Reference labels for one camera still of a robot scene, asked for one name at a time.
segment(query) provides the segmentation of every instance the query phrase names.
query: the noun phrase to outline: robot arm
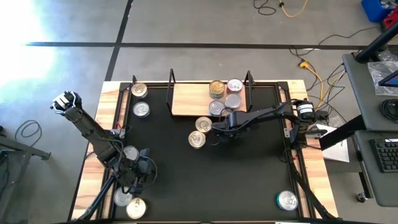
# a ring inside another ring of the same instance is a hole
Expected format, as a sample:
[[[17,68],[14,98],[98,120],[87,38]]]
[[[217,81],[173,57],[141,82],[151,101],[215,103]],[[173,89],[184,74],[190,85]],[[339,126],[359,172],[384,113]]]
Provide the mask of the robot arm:
[[[114,171],[118,182],[130,188],[130,193],[140,194],[143,182],[152,173],[153,164],[148,161],[149,149],[133,152],[128,158],[123,152],[123,142],[115,132],[104,130],[81,107],[80,96],[73,91],[65,91],[53,100],[50,107],[57,114],[71,121],[81,135],[93,145],[98,160],[107,169]]]
[[[296,106],[297,115],[294,114],[292,105]],[[290,130],[291,147],[295,149],[303,148],[307,144],[305,133],[308,127],[316,121],[313,105],[307,100],[287,101],[278,107],[266,108],[250,113],[234,111],[227,115],[223,122],[214,123],[213,130],[220,136],[232,137],[239,135],[252,124],[279,118],[288,119],[294,124],[294,128]]]

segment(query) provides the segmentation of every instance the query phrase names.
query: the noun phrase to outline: gray floor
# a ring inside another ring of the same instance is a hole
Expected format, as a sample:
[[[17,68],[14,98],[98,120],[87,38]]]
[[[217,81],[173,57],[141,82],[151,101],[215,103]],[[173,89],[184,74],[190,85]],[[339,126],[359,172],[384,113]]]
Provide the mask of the gray floor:
[[[286,0],[289,13],[297,12],[301,2]],[[2,51],[7,59],[1,68],[0,124],[13,136],[22,122],[36,119],[43,129],[36,147],[52,152],[52,158],[31,160],[10,220],[55,223],[67,219],[87,141],[49,106],[62,91],[74,90],[94,116],[113,50],[21,47],[20,42],[114,42],[126,3],[41,0],[15,6],[25,18],[16,20],[20,29],[7,27],[18,39],[10,38],[12,44]],[[135,0],[123,42],[317,44],[331,34],[350,35],[375,26],[367,21],[360,0],[309,1],[295,19],[283,15],[278,1],[269,5],[277,8],[273,16],[260,16],[251,0]],[[379,33],[367,30],[352,39],[334,37],[325,44],[366,45]],[[316,50],[305,58],[326,78],[341,63],[341,56],[350,52]],[[299,61],[288,50],[122,48],[112,80],[130,80],[131,75],[139,80],[166,80],[170,68],[178,80],[240,78],[250,70],[255,79],[304,79],[310,86],[314,77],[297,67]],[[348,79],[343,77],[340,84],[347,88],[331,104],[351,119],[359,110]],[[310,94],[318,96],[319,86]],[[396,208],[379,207],[374,200],[365,204],[353,200],[362,191],[358,175],[333,174],[330,181],[341,217],[384,223],[398,218]]]

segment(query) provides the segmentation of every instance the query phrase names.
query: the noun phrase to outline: tin can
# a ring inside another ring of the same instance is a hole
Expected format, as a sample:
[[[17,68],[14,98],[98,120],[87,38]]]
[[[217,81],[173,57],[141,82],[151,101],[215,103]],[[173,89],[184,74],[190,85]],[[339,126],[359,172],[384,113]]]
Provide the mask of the tin can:
[[[213,100],[209,104],[209,113],[212,116],[219,116],[224,108],[225,105],[223,102],[221,102],[220,100]]]
[[[145,118],[149,115],[150,109],[149,105],[145,102],[138,102],[132,108],[134,114],[139,118]]]
[[[114,195],[113,195],[113,201],[119,207],[127,206],[131,202],[132,198],[133,198],[132,194],[123,193],[122,187],[116,189],[116,191],[114,192]]]
[[[200,131],[192,131],[189,134],[188,142],[195,149],[200,149],[206,143],[206,136]]]
[[[276,204],[285,211],[293,211],[297,208],[299,201],[293,192],[285,190],[276,196]]]
[[[208,117],[200,117],[197,119],[195,122],[195,127],[197,128],[198,131],[201,133],[207,133],[211,130],[211,125],[213,122]]]
[[[139,151],[134,146],[126,146],[123,149],[126,158],[135,161],[138,159]]]
[[[225,107],[231,109],[239,108],[241,104],[242,104],[241,96],[235,93],[229,94],[225,99]]]
[[[237,78],[232,78],[228,80],[226,84],[226,92],[227,94],[231,93],[240,93],[243,89],[243,82],[238,80]]]
[[[148,95],[147,85],[143,83],[136,83],[132,86],[131,93],[138,99],[143,99]]]
[[[225,85],[219,80],[214,80],[209,85],[209,95],[215,100],[219,100],[224,96]]]
[[[147,210],[145,201],[141,198],[134,198],[126,207],[127,215],[132,219],[141,218]]]

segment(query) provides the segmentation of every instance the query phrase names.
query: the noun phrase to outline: wooden tray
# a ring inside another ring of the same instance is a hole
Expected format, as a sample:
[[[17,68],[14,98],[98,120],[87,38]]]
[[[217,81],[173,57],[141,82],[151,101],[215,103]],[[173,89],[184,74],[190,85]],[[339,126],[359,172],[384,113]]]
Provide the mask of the wooden tray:
[[[242,98],[242,105],[236,111],[246,111],[245,87],[239,93]],[[225,102],[226,92],[220,99]],[[210,116],[209,104],[214,99],[209,96],[209,84],[174,84],[172,114],[176,116]]]

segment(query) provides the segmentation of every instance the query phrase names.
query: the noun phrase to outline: wooden board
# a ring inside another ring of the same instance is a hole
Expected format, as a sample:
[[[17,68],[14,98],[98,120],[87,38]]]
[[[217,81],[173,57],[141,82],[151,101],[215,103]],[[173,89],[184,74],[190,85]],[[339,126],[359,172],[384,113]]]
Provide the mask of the wooden board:
[[[244,88],[239,95],[242,98],[242,104],[236,110],[246,111],[246,94]],[[226,97],[225,90],[224,96],[220,101],[225,103]],[[174,84],[172,113],[177,116],[209,116],[209,104],[213,100],[209,96],[209,84],[176,83]]]
[[[304,99],[308,98],[305,90],[303,80],[256,80],[256,83],[260,82],[287,82],[289,84],[290,98]],[[101,91],[101,98],[99,99],[98,110],[96,113],[95,120],[103,128],[109,128],[112,125],[114,112],[116,109],[116,102],[118,100],[118,90],[120,82],[104,82],[103,89]],[[285,99],[284,92],[281,92],[282,99]],[[319,141],[316,139],[307,139],[308,145],[320,147]],[[307,171],[308,181],[312,192],[317,196],[319,201],[325,206],[325,208],[334,216],[338,216],[335,201],[333,198],[333,192],[331,191],[328,173],[326,171],[325,162],[321,150],[305,148],[303,149],[303,157],[305,163],[305,169]],[[300,167],[295,161],[296,167],[300,171]],[[83,173],[81,176],[80,185],[78,188],[78,196],[76,198],[72,219],[78,218],[94,200],[101,188],[101,182],[103,178],[103,166],[95,158],[90,157],[84,164]],[[309,217],[307,208],[306,198],[300,190],[300,199],[303,205],[303,214]]]

